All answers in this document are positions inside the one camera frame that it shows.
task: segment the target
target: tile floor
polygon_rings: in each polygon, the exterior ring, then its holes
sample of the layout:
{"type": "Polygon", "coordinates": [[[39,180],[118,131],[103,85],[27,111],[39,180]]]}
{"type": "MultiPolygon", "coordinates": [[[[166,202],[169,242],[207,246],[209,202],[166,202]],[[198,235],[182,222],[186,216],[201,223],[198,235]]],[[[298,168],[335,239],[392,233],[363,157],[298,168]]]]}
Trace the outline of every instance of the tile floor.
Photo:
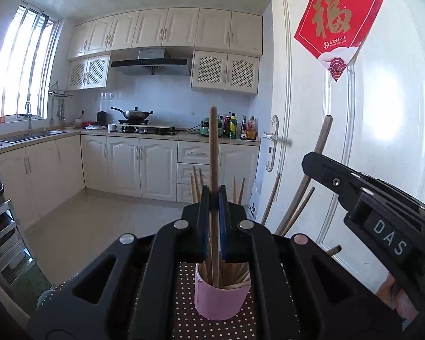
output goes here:
{"type": "Polygon", "coordinates": [[[144,237],[180,218],[186,204],[85,190],[25,231],[53,285],[72,278],[121,234],[144,237]]]}

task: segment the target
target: brown tablecloth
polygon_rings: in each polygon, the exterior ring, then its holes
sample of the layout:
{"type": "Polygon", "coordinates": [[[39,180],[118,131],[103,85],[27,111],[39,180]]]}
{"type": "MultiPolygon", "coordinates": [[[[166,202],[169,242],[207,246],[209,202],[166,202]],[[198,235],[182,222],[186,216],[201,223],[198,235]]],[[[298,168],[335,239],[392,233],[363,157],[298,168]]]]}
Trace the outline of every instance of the brown tablecloth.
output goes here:
{"type": "Polygon", "coordinates": [[[179,265],[172,337],[180,340],[255,340],[252,288],[236,316],[227,321],[209,321],[195,309],[194,270],[195,264],[179,265]]]}

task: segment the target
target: red decoration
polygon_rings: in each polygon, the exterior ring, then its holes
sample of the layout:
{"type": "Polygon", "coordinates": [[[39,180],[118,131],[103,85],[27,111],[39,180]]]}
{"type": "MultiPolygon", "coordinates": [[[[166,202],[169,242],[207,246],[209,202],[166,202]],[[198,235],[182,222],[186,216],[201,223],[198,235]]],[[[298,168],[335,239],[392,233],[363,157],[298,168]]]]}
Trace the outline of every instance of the red decoration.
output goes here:
{"type": "Polygon", "coordinates": [[[339,80],[384,0],[310,0],[295,39],[339,80]]]}

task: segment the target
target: countertop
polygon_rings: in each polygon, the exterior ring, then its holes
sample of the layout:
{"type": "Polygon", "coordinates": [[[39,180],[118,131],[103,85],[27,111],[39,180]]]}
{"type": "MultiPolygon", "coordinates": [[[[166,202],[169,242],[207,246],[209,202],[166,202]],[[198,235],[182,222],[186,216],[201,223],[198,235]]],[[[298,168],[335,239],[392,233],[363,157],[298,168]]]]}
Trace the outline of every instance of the countertop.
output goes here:
{"type": "MultiPolygon", "coordinates": [[[[141,134],[141,133],[121,133],[121,132],[111,132],[109,133],[106,129],[104,130],[87,130],[87,129],[65,129],[66,133],[49,135],[47,137],[29,139],[28,141],[22,141],[19,143],[3,143],[0,147],[0,154],[4,152],[9,152],[13,150],[18,150],[19,148],[37,145],[39,143],[54,141],[56,139],[72,137],[74,135],[101,135],[107,137],[124,137],[124,138],[149,138],[149,139],[166,139],[168,141],[186,141],[186,142],[209,142],[208,137],[203,137],[198,134],[189,134],[188,131],[180,131],[177,135],[156,135],[156,134],[141,134]]],[[[14,134],[1,135],[0,139],[4,139],[14,134]]],[[[242,141],[241,139],[229,139],[229,138],[219,138],[219,143],[231,144],[231,145],[249,145],[254,147],[259,147],[261,140],[257,138],[256,141],[242,141]]]]}

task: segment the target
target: white backsplash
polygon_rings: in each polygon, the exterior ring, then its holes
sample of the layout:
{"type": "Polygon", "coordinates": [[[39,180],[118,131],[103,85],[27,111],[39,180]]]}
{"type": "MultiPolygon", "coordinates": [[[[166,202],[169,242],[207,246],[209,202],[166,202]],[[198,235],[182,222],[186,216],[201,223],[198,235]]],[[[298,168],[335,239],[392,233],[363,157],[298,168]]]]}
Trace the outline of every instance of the white backsplash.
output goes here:
{"type": "Polygon", "coordinates": [[[84,110],[84,121],[95,121],[98,111],[107,111],[109,122],[124,120],[120,112],[110,108],[126,111],[138,107],[141,111],[154,112],[150,116],[153,124],[170,123],[179,128],[191,128],[209,117],[213,105],[218,114],[235,112],[238,123],[243,115],[250,115],[253,95],[224,90],[192,90],[189,80],[188,76],[126,76],[118,73],[115,90],[82,90],[74,94],[78,112],[75,118],[84,110]]]}

